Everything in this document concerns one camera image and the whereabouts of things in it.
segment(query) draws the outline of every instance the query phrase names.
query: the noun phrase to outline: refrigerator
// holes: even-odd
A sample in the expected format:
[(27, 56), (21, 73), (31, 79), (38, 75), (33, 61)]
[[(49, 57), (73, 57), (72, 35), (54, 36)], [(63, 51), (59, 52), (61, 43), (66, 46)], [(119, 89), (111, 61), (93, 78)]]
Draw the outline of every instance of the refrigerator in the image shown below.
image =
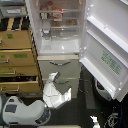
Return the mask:
[[(82, 64), (112, 99), (122, 101), (128, 92), (128, 1), (25, 2), (43, 81), (51, 71), (62, 72), (58, 83), (71, 80), (74, 98)], [(64, 91), (67, 85), (60, 85)]]

